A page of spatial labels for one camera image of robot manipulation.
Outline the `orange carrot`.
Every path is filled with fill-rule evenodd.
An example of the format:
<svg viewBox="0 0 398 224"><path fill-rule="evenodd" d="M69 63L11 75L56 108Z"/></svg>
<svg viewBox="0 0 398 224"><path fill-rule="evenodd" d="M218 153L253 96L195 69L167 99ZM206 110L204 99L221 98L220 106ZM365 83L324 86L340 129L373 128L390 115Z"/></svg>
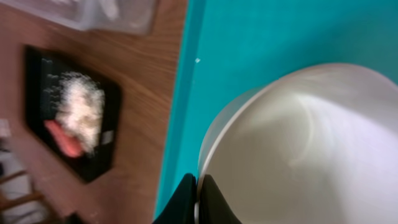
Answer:
<svg viewBox="0 0 398 224"><path fill-rule="evenodd" d="M45 120L44 125L66 156L77 158L83 155L83 148L79 140L69 136L55 120Z"/></svg>

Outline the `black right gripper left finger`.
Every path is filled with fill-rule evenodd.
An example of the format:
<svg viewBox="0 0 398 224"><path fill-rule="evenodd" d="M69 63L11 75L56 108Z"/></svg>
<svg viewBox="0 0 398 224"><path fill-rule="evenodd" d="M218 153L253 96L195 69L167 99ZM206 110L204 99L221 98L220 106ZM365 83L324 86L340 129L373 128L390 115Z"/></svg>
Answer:
<svg viewBox="0 0 398 224"><path fill-rule="evenodd" d="M197 182L193 174L185 174L160 215L152 224L194 224Z"/></svg>

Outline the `black tray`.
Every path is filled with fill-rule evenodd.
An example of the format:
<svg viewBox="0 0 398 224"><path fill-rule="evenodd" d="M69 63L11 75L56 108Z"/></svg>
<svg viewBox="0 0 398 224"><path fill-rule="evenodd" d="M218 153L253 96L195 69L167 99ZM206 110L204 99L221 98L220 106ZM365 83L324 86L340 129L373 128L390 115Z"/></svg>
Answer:
<svg viewBox="0 0 398 224"><path fill-rule="evenodd" d="M123 99L120 85L105 75L82 66L71 57L53 50L24 46L25 122L29 129L61 159L79 178L90 183L112 168L119 115ZM104 91L104 116L99 132L99 145L92 154L68 156L58 146L45 127L45 121L55 119L61 100L60 82L69 74L90 77Z"/></svg>

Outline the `clear plastic bin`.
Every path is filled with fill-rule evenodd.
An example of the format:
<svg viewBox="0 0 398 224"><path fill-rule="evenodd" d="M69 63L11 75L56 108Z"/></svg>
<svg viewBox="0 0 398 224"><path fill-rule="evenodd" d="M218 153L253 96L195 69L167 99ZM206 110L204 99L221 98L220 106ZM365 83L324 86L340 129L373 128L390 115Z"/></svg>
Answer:
<svg viewBox="0 0 398 224"><path fill-rule="evenodd" d="M62 26L141 35L150 31L156 0L1 0Z"/></svg>

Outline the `teal serving tray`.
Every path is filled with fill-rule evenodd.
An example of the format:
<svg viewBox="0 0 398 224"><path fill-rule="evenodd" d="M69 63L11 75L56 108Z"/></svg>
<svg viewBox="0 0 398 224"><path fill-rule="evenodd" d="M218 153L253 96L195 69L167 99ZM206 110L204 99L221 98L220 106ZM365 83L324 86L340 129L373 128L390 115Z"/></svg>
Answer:
<svg viewBox="0 0 398 224"><path fill-rule="evenodd" d="M335 62L397 80L397 1L190 1L155 213L185 174L197 173L201 142L225 105L290 72Z"/></svg>

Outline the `rice and peanuts pile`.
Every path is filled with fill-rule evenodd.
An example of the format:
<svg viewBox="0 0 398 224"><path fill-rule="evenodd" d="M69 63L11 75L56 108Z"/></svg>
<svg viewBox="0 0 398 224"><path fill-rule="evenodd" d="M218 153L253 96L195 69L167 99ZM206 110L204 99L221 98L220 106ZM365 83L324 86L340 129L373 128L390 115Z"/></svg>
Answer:
<svg viewBox="0 0 398 224"><path fill-rule="evenodd" d="M93 155L100 141L105 93L90 76L55 59L43 59L40 84L43 120L55 120L77 138L84 155Z"/></svg>

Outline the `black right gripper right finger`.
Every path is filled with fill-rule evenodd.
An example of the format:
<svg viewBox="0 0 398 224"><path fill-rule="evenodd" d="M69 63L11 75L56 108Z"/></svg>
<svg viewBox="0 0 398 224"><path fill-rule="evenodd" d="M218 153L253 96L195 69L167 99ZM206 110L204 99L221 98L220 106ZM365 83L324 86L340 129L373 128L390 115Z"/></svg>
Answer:
<svg viewBox="0 0 398 224"><path fill-rule="evenodd" d="M205 175L199 196L200 224L241 224L211 175Z"/></svg>

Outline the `white bowl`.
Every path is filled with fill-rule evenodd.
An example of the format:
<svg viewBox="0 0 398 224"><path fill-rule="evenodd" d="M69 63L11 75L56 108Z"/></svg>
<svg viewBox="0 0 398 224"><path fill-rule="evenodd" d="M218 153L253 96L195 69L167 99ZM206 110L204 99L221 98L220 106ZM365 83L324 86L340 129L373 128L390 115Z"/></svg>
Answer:
<svg viewBox="0 0 398 224"><path fill-rule="evenodd" d="M329 63L248 90L198 160L241 223L396 223L397 84Z"/></svg>

